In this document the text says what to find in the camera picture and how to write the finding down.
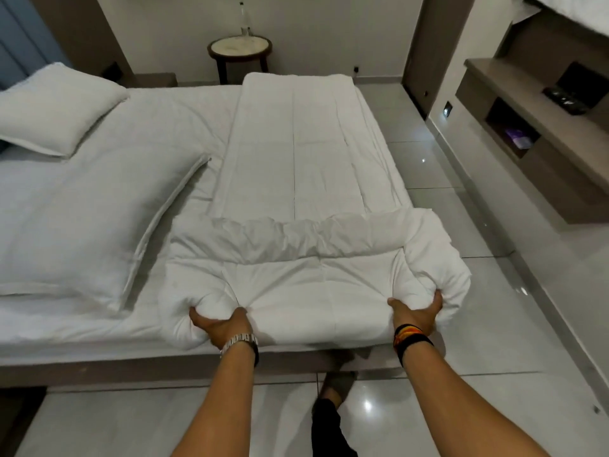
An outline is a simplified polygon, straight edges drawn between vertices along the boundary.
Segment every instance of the forearm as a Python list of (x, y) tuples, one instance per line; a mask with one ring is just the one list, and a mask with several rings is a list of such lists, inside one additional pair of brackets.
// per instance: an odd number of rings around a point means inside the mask
[(173, 457), (249, 455), (254, 361), (254, 351), (243, 342), (222, 357), (205, 401)]
[(410, 346), (404, 368), (442, 457), (548, 457), (425, 342)]

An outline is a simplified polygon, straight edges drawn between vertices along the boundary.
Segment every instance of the foot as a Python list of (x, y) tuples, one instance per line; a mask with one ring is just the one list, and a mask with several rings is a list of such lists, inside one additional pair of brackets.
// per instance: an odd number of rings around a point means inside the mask
[(356, 372), (328, 372), (319, 393), (319, 399), (331, 400), (334, 407), (338, 409), (345, 402), (356, 378)]

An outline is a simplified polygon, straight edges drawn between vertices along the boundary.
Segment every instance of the black pants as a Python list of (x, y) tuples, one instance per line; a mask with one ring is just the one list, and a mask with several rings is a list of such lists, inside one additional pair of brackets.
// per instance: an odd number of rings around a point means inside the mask
[(357, 457), (340, 430), (340, 415), (329, 399), (318, 399), (313, 406), (311, 444), (313, 457)]

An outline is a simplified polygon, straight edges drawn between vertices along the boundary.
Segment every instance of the wall shelf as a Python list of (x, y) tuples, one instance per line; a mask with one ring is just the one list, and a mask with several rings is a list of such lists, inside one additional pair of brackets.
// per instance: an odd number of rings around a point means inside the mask
[[(609, 133), (572, 116), (545, 87), (502, 59), (470, 59), (457, 97), (568, 223), (609, 222)], [(534, 145), (507, 136), (521, 130)]]

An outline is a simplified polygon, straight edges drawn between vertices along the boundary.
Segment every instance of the hand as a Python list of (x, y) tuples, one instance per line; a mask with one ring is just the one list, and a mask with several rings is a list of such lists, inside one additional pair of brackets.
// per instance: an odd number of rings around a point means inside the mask
[(393, 308), (393, 328), (400, 325), (416, 325), (426, 336), (430, 336), (435, 330), (435, 317), (442, 309), (443, 299), (439, 290), (434, 293), (434, 301), (425, 309), (412, 310), (400, 300), (390, 298), (387, 304)]
[(193, 324), (205, 330), (207, 335), (209, 335), (212, 345), (219, 350), (224, 348), (226, 342), (235, 335), (252, 333), (252, 324), (250, 324), (247, 318), (247, 311), (243, 307), (235, 309), (230, 319), (224, 321), (203, 317), (192, 307), (188, 314)]

